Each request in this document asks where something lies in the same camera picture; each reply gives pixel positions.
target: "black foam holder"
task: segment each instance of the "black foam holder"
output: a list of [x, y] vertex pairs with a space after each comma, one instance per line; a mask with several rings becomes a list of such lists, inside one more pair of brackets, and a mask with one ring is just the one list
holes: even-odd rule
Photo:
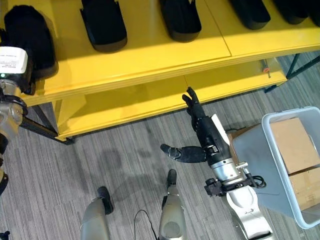
[[82, 0], [80, 10], [87, 35], [99, 52], [115, 52], [128, 41], [121, 9], [115, 0]]
[[178, 42], [193, 41], [202, 26], [196, 0], [160, 0], [161, 12], [170, 37]]
[[262, 0], [229, 1], [242, 24], [248, 29], [262, 29], [271, 20]]
[[55, 48], [45, 18], [32, 6], [14, 6], [5, 16], [2, 45], [27, 51], [32, 59], [35, 79], [53, 75], [58, 70]]
[[302, 1], [314, 24], [320, 27], [320, 0], [302, 0]]
[[283, 18], [289, 24], [300, 24], [307, 17], [307, 10], [301, 0], [273, 0]]

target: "yellow shelf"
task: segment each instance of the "yellow shelf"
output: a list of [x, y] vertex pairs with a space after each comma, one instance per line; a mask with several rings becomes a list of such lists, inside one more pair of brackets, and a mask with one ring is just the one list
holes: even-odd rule
[[258, 61], [216, 68], [201, 73], [71, 96], [53, 102], [59, 139], [184, 108], [188, 86], [202, 102], [286, 81], [275, 59], [268, 59], [271, 78]]
[[2, 16], [13, 5], [34, 6], [53, 35], [59, 71], [37, 82], [34, 96], [23, 97], [29, 106], [320, 49], [320, 28], [310, 19], [290, 25], [272, 0], [263, 2], [271, 22], [248, 30], [228, 0], [197, 0], [202, 31], [195, 41], [179, 43], [166, 32], [158, 0], [120, 0], [128, 43], [103, 54], [88, 40], [80, 0], [0, 0]]
[[319, 49], [320, 28], [309, 17], [298, 25], [288, 24], [277, 10], [273, 0], [263, 1], [271, 21], [259, 30], [244, 27], [228, 0], [205, 0], [205, 2], [232, 56], [285, 50], [300, 52], [301, 48]]
[[252, 61], [189, 74], [185, 79], [188, 86], [199, 95], [199, 100], [208, 102], [270, 85], [280, 85], [287, 80], [275, 58], [267, 59], [267, 64], [271, 69], [271, 78], [262, 72], [260, 61]]
[[115, 53], [99, 53], [91, 46], [80, 14], [81, 0], [4, 2], [8, 4], [1, 5], [3, 12], [19, 4], [34, 6], [45, 15], [53, 35], [59, 71], [37, 83], [35, 96], [25, 96], [29, 106], [170, 78], [166, 74], [170, 69], [230, 56], [204, 0], [196, 2], [202, 30], [189, 43], [170, 39], [158, 0], [120, 0], [128, 43]]

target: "gray carpet floor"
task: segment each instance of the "gray carpet floor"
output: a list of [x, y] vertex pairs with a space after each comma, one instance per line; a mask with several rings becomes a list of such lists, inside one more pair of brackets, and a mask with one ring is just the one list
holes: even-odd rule
[[[304, 53], [298, 65], [319, 54]], [[284, 72], [292, 59], [279, 58]], [[311, 105], [320, 108], [320, 64], [270, 93], [248, 92], [205, 104], [204, 109], [217, 113], [226, 129], [240, 129], [259, 123], [266, 113]], [[174, 168], [189, 239], [241, 239], [222, 200], [209, 198], [204, 190], [212, 176], [208, 165], [173, 162], [161, 152], [162, 143], [198, 145], [186, 111], [82, 135], [70, 146], [20, 129], [4, 155], [10, 182], [0, 198], [0, 232], [10, 230], [12, 240], [79, 240], [86, 206], [99, 186], [107, 186], [115, 205], [107, 216], [111, 239], [133, 240], [139, 209], [148, 211], [158, 228], [167, 172]], [[320, 239], [319, 226], [303, 230], [289, 217], [261, 210], [278, 240]], [[137, 218], [136, 236], [153, 239], [143, 214]]]

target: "cable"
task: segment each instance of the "cable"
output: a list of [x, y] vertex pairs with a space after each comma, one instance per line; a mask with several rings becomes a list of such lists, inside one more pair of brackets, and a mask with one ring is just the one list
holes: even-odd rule
[[137, 219], [137, 216], [138, 216], [138, 214], [139, 214], [140, 212], [144, 212], [144, 213], [146, 214], [146, 216], [148, 217], [148, 220], [149, 220], [149, 223], [150, 223], [150, 225], [151, 225], [151, 229], [152, 229], [154, 238], [155, 238], [155, 240], [158, 240], [157, 235], [156, 235], [156, 232], [155, 232], [155, 229], [154, 229], [154, 226], [152, 225], [152, 222], [151, 222], [151, 220], [150, 220], [150, 217], [149, 217], [148, 213], [147, 213], [145, 210], [143, 210], [143, 209], [140, 209], [140, 210], [136, 213], [136, 215], [135, 215], [135, 217], [134, 217], [134, 220], [133, 220], [134, 240], [136, 240], [136, 219]]
[[264, 180], [264, 178], [262, 176], [256, 175], [252, 177], [254, 180], [260, 181], [261, 183], [258, 183], [255, 181], [256, 184], [256, 188], [257, 189], [264, 189], [267, 186], [266, 181]]

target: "black foot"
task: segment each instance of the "black foot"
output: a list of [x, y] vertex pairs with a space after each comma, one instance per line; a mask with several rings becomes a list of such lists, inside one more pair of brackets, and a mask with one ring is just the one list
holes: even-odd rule
[[98, 196], [102, 199], [105, 214], [111, 214], [114, 211], [114, 206], [112, 204], [109, 191], [105, 186], [99, 187]]
[[177, 172], [174, 169], [170, 169], [168, 172], [168, 177], [166, 179], [167, 187], [170, 187], [171, 185], [177, 184]]
[[1, 240], [9, 240], [9, 235], [10, 235], [9, 231], [6, 231], [5, 233], [0, 233], [0, 239]]

